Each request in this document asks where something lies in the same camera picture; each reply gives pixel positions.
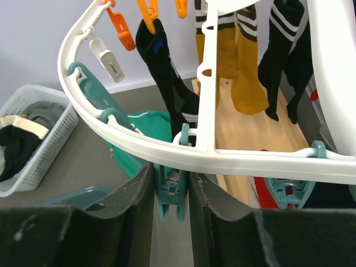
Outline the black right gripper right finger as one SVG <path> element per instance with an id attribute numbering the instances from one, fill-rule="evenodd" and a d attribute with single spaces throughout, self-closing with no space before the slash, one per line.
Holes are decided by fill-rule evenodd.
<path id="1" fill-rule="evenodd" d="M 355 210 L 255 209 L 189 177 L 195 266 L 354 266 Z"/>

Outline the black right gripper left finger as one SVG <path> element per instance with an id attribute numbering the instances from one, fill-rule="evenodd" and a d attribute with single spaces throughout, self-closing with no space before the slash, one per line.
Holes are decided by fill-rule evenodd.
<path id="1" fill-rule="evenodd" d="M 1 210 L 2 266 L 149 266 L 154 167 L 85 210 L 28 206 Z"/>

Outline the red christmas sock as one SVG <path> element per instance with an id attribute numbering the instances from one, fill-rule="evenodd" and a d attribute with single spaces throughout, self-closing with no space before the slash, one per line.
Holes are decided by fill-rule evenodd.
<path id="1" fill-rule="evenodd" d="M 278 209 L 262 177 L 247 177 L 248 205 L 256 209 Z"/>

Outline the white round sock hanger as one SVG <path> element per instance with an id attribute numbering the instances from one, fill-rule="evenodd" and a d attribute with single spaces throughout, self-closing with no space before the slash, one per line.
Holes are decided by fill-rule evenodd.
<path id="1" fill-rule="evenodd" d="M 352 1 L 309 1 L 308 13 L 315 82 L 320 105 L 337 152 L 316 159 L 315 149 L 296 152 L 221 150 L 215 147 L 217 19 L 251 5 L 250 1 L 209 1 L 204 59 L 197 69 L 201 83 L 199 118 L 192 130 L 196 145 L 187 147 L 134 133 L 113 116 L 98 120 L 100 111 L 83 96 L 78 72 L 69 73 L 82 42 L 108 8 L 93 1 L 64 38 L 57 61 L 60 83 L 85 123 L 103 139 L 144 160 L 175 169 L 206 174 L 274 177 L 293 180 L 355 184 L 355 13 Z"/>

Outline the blue translucent plastic tub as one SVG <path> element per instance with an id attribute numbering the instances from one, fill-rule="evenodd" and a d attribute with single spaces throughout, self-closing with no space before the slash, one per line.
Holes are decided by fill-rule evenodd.
<path id="1" fill-rule="evenodd" d="M 113 191 L 113 188 L 106 185 L 94 185 L 56 196 L 39 203 L 38 205 L 74 205 L 80 209 L 85 209 L 91 204 L 103 199 Z"/>

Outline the teal clothes clip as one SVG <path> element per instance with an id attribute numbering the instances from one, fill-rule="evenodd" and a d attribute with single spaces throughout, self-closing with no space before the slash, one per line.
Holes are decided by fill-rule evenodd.
<path id="1" fill-rule="evenodd" d="M 266 188 L 280 209 L 302 209 L 314 190 L 315 181 L 264 177 Z"/>
<path id="2" fill-rule="evenodd" d="M 95 108 L 102 110 L 99 120 L 105 124 L 108 124 L 108 117 L 113 115 L 119 125 L 133 131 L 134 128 L 130 124 L 130 120 L 126 112 L 114 100 L 104 85 L 83 63 L 72 62 L 69 66 L 70 74 L 73 74 L 74 70 L 77 68 L 80 69 L 80 74 L 85 75 L 85 78 L 78 84 L 82 93 Z"/>
<path id="3" fill-rule="evenodd" d="M 165 167 L 154 164 L 155 195 L 160 218 L 167 219 L 170 206 L 176 207 L 179 222 L 186 217 L 189 172 L 179 170 L 179 179 L 166 178 Z"/>

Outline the white plastic laundry basket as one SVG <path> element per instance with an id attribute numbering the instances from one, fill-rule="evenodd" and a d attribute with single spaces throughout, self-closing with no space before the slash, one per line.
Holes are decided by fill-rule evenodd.
<path id="1" fill-rule="evenodd" d="M 20 87 L 1 108 L 1 197 L 37 188 L 77 124 L 63 92 Z"/>

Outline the green jacket with orange logo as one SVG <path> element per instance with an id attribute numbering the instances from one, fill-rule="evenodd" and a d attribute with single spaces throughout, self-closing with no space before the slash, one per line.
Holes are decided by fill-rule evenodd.
<path id="1" fill-rule="evenodd" d="M 128 114 L 131 126 L 141 134 L 160 141 L 172 142 L 170 115 L 163 111 L 144 110 Z M 113 159 L 120 165 L 124 172 L 133 178 L 142 167 L 120 148 L 106 141 L 108 150 Z"/>

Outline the black sports sock blue accents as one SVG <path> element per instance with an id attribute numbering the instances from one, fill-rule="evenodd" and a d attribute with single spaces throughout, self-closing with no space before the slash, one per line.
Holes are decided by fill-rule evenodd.
<path id="1" fill-rule="evenodd" d="M 136 33 L 137 50 L 156 82 L 171 118 L 171 133 L 175 137 L 187 123 L 191 128 L 198 121 L 199 97 L 184 84 L 172 59 L 167 36 L 159 19 L 153 21 L 156 33 L 141 21 Z"/>

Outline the clothes pile in basket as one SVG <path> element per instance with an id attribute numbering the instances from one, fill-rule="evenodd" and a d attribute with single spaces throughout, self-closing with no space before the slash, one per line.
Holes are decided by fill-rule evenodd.
<path id="1" fill-rule="evenodd" d="M 38 101 L 1 128 L 1 181 L 18 174 L 53 129 L 65 108 L 60 104 Z"/>

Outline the mustard yellow sock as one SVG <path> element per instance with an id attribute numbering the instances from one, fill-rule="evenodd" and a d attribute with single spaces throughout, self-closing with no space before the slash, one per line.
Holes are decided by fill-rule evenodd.
<path id="1" fill-rule="evenodd" d="M 267 109 L 264 90 L 258 79 L 258 40 L 256 8 L 250 5 L 236 11 L 236 68 L 231 99 L 238 112 L 255 115 Z"/>
<path id="2" fill-rule="evenodd" d="M 205 35 L 202 24 L 206 21 L 203 1 L 195 1 L 196 48 L 199 63 L 203 60 Z M 216 61 L 216 105 L 220 102 L 220 79 L 237 77 L 235 64 L 235 15 L 228 13 L 218 18 L 217 24 L 217 61 Z"/>

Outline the white clothes clip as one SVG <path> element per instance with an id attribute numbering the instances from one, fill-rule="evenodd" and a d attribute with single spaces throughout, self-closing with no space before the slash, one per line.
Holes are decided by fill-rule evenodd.
<path id="1" fill-rule="evenodd" d="M 107 49 L 102 39 L 97 37 L 92 38 L 89 46 L 112 80 L 116 83 L 121 82 L 125 78 L 125 74 L 115 55 L 111 50 Z"/>

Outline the orange clothes clip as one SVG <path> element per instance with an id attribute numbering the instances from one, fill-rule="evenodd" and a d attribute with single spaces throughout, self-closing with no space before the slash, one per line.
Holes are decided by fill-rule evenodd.
<path id="1" fill-rule="evenodd" d="M 117 32 L 117 38 L 127 51 L 134 50 L 136 45 L 124 16 L 120 12 L 113 12 L 111 9 L 116 5 L 116 1 L 104 1 L 105 4 L 108 2 L 110 5 L 107 8 L 107 13 Z"/>

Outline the black white striped sock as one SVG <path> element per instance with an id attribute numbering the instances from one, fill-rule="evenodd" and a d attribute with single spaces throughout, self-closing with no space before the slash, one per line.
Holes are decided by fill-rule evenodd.
<path id="1" fill-rule="evenodd" d="M 304 6 L 300 1 L 273 2 L 269 16 L 269 43 L 258 66 L 258 78 L 267 92 L 269 107 L 266 115 L 278 121 L 276 112 L 283 68 L 295 40 Z"/>

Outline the wooden rack base frame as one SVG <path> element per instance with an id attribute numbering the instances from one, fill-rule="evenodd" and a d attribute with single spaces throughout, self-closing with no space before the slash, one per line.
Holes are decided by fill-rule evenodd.
<path id="1" fill-rule="evenodd" d="M 231 81 L 221 79 L 220 85 L 220 102 L 215 112 L 215 148 L 272 152 L 309 148 L 298 124 L 292 124 L 288 118 L 283 95 L 278 96 L 281 113 L 276 122 L 265 112 L 256 115 L 237 112 L 231 100 Z M 219 186 L 234 198 L 251 207 L 260 207 L 252 176 L 216 175 L 216 178 Z"/>

